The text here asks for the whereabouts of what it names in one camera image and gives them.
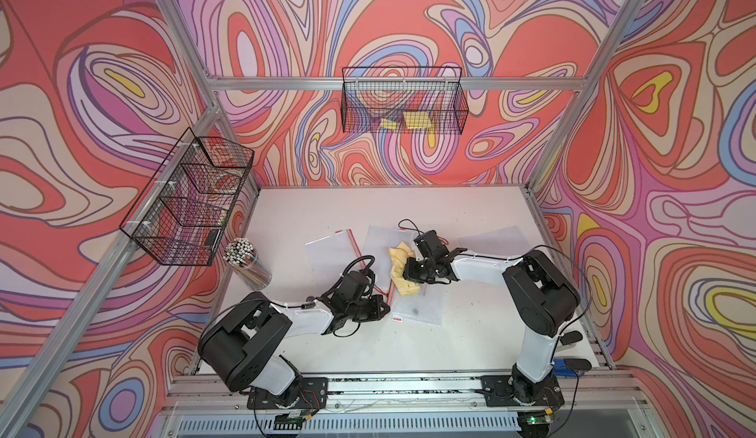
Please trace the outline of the yellow microfiber cloth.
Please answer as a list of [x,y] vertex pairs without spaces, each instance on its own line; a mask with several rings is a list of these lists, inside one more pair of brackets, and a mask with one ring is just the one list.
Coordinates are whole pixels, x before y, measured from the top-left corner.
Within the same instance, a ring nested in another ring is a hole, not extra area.
[[421,285],[408,281],[404,276],[408,262],[415,261],[415,251],[407,243],[401,242],[396,248],[389,249],[389,256],[392,262],[390,276],[398,294],[400,296],[418,294],[421,291]]

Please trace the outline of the clear mesh document bag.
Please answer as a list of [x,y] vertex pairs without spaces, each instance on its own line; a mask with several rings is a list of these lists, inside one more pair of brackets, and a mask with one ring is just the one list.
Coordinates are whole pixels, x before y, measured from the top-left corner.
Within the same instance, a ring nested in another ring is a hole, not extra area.
[[395,296],[391,304],[391,318],[397,322],[443,324],[445,290],[442,286],[421,285],[421,290],[409,296]]
[[350,229],[305,244],[317,292],[331,288],[354,259],[361,256]]
[[361,246],[363,255],[372,255],[375,261],[371,270],[375,274],[375,288],[389,294],[391,288],[391,269],[392,260],[389,249],[397,248],[402,242],[411,249],[415,249],[413,239],[417,233],[398,227],[376,227],[371,225],[368,228],[364,244]]
[[502,227],[480,235],[458,238],[460,247],[482,255],[514,258],[527,253],[535,246],[519,227]]

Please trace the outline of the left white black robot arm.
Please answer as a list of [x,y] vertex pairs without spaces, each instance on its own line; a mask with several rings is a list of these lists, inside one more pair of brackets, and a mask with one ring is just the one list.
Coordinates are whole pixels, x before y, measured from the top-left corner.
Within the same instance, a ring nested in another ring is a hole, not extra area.
[[198,353],[232,393],[253,388],[278,398],[296,395],[301,373],[276,354],[283,340],[334,336],[350,322],[382,320],[391,307],[374,285],[375,275],[365,267],[344,272],[326,292],[300,304],[252,292],[203,332]]

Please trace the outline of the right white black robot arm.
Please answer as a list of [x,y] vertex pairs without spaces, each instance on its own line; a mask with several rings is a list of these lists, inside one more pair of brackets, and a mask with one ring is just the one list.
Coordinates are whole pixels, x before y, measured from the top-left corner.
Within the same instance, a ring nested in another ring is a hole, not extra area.
[[581,296],[539,247],[514,257],[499,257],[449,249],[435,231],[415,238],[421,258],[410,258],[403,279],[438,285],[475,281],[505,286],[525,324],[523,347],[512,368],[512,382],[524,394],[533,393],[552,376],[560,337],[581,304]]

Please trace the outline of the yellow sticky note pad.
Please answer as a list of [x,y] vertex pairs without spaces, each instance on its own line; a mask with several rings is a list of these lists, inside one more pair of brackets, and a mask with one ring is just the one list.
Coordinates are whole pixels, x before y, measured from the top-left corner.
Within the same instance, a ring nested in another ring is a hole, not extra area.
[[427,111],[405,111],[403,113],[405,127],[409,131],[431,131],[434,123]]

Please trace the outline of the small yellow sticky note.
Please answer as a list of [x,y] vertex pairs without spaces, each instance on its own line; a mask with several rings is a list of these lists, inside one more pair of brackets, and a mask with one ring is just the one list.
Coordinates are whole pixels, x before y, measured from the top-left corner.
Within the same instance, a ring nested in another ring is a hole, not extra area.
[[380,128],[385,129],[385,130],[397,131],[400,128],[400,125],[396,121],[393,121],[387,118],[382,118],[380,121]]

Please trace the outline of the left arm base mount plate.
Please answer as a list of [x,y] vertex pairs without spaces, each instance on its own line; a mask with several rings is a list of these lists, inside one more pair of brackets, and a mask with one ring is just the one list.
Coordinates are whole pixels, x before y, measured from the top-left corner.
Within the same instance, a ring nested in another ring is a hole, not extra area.
[[328,402],[329,379],[325,376],[295,379],[281,395],[252,388],[248,394],[248,410],[305,410],[314,412]]

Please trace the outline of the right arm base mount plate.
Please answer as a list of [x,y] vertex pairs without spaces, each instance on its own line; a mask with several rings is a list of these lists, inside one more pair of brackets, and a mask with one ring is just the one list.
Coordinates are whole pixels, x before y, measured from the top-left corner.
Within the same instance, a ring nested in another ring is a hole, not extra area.
[[484,396],[490,408],[553,408],[558,410],[565,404],[556,377],[551,374],[539,383],[533,383],[525,376],[486,375],[480,378],[480,388],[476,393]]

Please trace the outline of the blue black handled tool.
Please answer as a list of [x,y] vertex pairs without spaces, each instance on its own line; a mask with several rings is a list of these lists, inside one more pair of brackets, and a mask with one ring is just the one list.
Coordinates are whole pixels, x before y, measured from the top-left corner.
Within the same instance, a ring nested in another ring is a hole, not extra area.
[[579,377],[593,369],[590,359],[579,357],[574,349],[584,336],[580,331],[568,331],[563,334],[553,359],[554,374],[559,378]]

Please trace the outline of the aluminium front rail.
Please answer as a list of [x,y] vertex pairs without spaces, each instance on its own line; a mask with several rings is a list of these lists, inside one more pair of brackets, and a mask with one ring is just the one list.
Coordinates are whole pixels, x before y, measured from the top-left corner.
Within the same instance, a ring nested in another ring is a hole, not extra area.
[[[329,379],[325,412],[441,412],[485,408],[476,393],[486,375],[503,371],[429,373],[324,374]],[[632,408],[647,404],[636,379],[629,372],[609,369],[589,371],[578,378],[556,379],[565,404],[563,410]],[[539,410],[510,407],[502,410]]]

